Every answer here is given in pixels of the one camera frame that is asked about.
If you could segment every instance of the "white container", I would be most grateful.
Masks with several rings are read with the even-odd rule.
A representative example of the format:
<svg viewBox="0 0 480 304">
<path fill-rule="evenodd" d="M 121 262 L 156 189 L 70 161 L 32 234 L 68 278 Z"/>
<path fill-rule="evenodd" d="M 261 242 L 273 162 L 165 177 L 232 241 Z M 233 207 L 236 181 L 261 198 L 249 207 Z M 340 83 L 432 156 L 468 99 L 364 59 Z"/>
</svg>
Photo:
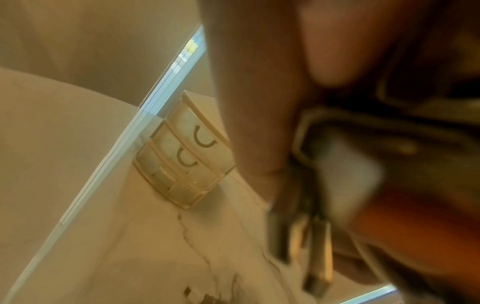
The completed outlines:
<svg viewBox="0 0 480 304">
<path fill-rule="evenodd" d="M 186 181 L 156 153 L 151 142 L 139 151 L 133 164 L 157 192 L 183 209 L 190 208 L 206 194 L 206 191 L 188 187 Z"/>
<path fill-rule="evenodd" d="M 173 170 L 178 175 L 183 175 L 189 187 L 198 191 L 208 191 L 223 177 L 223 174 L 215 173 L 205 165 L 203 160 L 192 154 L 165 122 L 162 122 L 154 132 L 151 141 L 160 156 L 170 163 Z"/>
<path fill-rule="evenodd" d="M 185 145 L 214 171 L 228 174 L 235 167 L 214 98 L 185 91 L 166 120 Z"/>
</svg>

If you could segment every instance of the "drawer handle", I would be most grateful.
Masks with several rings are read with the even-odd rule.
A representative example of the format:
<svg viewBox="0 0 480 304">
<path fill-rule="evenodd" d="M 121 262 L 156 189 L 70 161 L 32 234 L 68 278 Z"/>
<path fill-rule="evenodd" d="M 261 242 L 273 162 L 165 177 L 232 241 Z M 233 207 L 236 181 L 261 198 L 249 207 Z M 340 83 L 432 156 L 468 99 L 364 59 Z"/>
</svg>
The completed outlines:
<svg viewBox="0 0 480 304">
<path fill-rule="evenodd" d="M 193 139 L 195 139 L 195 142 L 197 145 L 201 146 L 202 148 L 210 148 L 211 146 L 213 146 L 214 144 L 217 143 L 217 141 L 214 139 L 211 141 L 211 143 L 208 143 L 208 144 L 204 144 L 203 142 L 201 142 L 199 140 L 199 130 L 200 130 L 200 126 L 196 126 L 195 127 L 195 130 L 193 131 Z"/>
<path fill-rule="evenodd" d="M 184 151 L 184 149 L 182 147 L 180 147 L 178 149 L 178 152 L 176 153 L 176 159 L 178 160 L 178 162 L 180 163 L 180 165 L 182 165 L 183 167 L 187 167 L 187 168 L 192 168 L 192 167 L 195 167 L 197 166 L 199 163 L 197 163 L 196 161 L 194 161 L 193 163 L 191 164 L 187 164 L 185 163 L 183 160 L 182 160 L 182 152 Z"/>
</svg>

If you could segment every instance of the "drawer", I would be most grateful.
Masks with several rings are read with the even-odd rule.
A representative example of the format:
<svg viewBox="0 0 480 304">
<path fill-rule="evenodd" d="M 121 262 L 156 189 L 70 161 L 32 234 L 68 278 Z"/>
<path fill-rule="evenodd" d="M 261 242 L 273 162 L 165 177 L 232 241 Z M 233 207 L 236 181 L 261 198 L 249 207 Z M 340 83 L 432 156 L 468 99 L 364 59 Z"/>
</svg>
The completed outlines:
<svg viewBox="0 0 480 304">
<path fill-rule="evenodd" d="M 235 166 L 232 151 L 222 138 L 216 136 L 184 102 L 180 102 L 168 115 L 167 122 L 173 132 L 201 155 L 207 165 L 227 174 Z"/>
<path fill-rule="evenodd" d="M 215 173 L 200 158 L 191 153 L 165 122 L 161 123 L 152 136 L 151 142 L 160 157 L 171 163 L 174 171 L 182 175 L 192 188 L 210 190 L 221 179 L 222 175 Z"/>
<path fill-rule="evenodd" d="M 181 208 L 190 208 L 206 194 L 206 191 L 198 192 L 186 185 L 158 156 L 151 143 L 140 150 L 133 163 L 157 192 Z"/>
</svg>

